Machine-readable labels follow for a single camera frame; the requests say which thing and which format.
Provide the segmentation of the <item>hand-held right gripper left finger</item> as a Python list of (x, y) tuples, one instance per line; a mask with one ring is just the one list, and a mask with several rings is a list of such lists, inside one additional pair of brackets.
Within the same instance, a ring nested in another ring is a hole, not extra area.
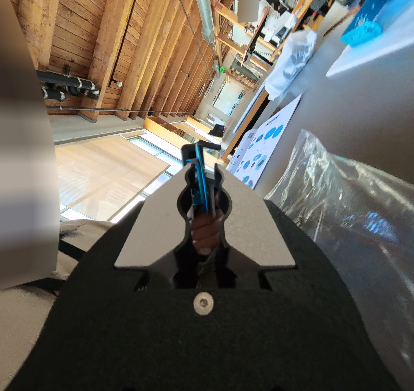
[(187, 164), (146, 198), (115, 261), (116, 269), (143, 270), (173, 280), (179, 270), (175, 251), (190, 236), (194, 171), (194, 164)]

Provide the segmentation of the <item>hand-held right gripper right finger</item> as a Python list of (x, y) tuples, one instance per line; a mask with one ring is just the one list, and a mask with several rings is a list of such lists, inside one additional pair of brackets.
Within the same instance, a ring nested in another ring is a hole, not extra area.
[(225, 213), (221, 230), (228, 249), (225, 266), (239, 277), (295, 268), (296, 262), (264, 199), (219, 164), (215, 165), (215, 178), (220, 209)]

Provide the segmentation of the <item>blue round metal plate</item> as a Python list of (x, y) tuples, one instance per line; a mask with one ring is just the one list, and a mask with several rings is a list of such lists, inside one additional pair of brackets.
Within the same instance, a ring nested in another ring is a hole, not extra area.
[(204, 173), (203, 150), (202, 150), (202, 146), (200, 146), (198, 143), (195, 144), (194, 164), (195, 164), (196, 175), (198, 179), (198, 187), (199, 187), (199, 198), (200, 198), (199, 205), (203, 204), (205, 212), (209, 214), (210, 205), (208, 201), (207, 186), (206, 186), (206, 179), (205, 179), (205, 173)]

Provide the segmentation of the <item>blue metal servo bracket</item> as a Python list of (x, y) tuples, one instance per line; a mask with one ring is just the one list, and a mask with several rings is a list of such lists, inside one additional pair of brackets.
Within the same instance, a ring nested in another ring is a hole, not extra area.
[(191, 188), (191, 194), (192, 194), (192, 199), (193, 199), (193, 205), (199, 206), (199, 203), (200, 203), (199, 187), (198, 187), (198, 179), (197, 179), (196, 169), (195, 169), (195, 164), (194, 164), (195, 143), (184, 145), (181, 149), (181, 152), (182, 152), (182, 158), (183, 158), (183, 166), (186, 166), (187, 164), (194, 165), (194, 171), (190, 173), (190, 188)]

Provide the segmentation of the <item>clear plastic bag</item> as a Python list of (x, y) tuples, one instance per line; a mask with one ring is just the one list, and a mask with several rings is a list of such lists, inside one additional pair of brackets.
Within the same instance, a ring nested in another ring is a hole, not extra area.
[(413, 376), (413, 185), (302, 130), (267, 199), (334, 265), (387, 363)]

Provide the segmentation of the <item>grey desk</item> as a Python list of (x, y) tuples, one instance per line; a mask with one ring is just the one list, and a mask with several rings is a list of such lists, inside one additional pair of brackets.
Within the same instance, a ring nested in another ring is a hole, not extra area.
[[(313, 57), (285, 95), (275, 100), (278, 111), (302, 93), (258, 181), (259, 193), (271, 192), (280, 181), (302, 130), (315, 135), (329, 153), (413, 185), (413, 45), (327, 78), (328, 68), (345, 47), (340, 33), (351, 20), (322, 38), (338, 10), (334, 7), (319, 27)], [(413, 390), (413, 376), (379, 354), (403, 390)]]

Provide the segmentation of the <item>person's left hand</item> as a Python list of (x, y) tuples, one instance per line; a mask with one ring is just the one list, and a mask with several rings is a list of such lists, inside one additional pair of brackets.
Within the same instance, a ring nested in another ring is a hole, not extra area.
[(199, 212), (190, 222), (190, 235), (198, 255), (207, 256), (218, 247), (223, 217), (223, 212), (217, 209), (215, 215)]

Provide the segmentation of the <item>white instruction manual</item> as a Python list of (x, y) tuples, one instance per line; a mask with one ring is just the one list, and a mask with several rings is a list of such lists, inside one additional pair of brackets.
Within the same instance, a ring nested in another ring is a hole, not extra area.
[(300, 100), (301, 95), (242, 137), (227, 170), (249, 188), (258, 183)]

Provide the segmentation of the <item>black ceiling pipes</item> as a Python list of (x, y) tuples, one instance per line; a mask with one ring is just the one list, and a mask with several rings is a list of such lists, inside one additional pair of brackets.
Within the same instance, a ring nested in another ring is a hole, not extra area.
[(64, 102), (70, 97), (83, 95), (89, 99), (97, 100), (100, 90), (96, 83), (79, 76), (54, 71), (36, 70), (36, 75), (41, 83), (42, 94), (45, 100)]

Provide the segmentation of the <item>white plastic wrap bundle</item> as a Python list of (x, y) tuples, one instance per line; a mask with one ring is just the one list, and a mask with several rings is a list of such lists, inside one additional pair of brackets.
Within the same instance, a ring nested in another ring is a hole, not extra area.
[(270, 101), (278, 98), (302, 71), (313, 55), (316, 41), (317, 34), (311, 29), (296, 31), (287, 38), (274, 69), (265, 80)]

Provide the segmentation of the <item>white foam sheet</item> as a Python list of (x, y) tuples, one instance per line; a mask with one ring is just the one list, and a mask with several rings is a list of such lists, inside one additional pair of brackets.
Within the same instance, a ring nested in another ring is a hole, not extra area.
[(357, 47), (346, 46), (326, 73), (327, 78), (394, 53), (414, 43), (414, 8), (404, 11), (379, 37)]

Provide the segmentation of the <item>silver corrugated air duct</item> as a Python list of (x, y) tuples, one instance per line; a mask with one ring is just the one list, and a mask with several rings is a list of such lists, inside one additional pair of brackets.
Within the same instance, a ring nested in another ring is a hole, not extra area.
[(203, 39), (213, 45), (215, 42), (211, 0), (196, 0), (202, 22), (201, 34)]

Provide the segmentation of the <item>blue metal U bracket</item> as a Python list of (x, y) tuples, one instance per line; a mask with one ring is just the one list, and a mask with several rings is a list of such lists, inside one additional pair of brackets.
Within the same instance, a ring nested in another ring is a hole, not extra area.
[(340, 40), (352, 48), (380, 37), (413, 0), (366, 0)]

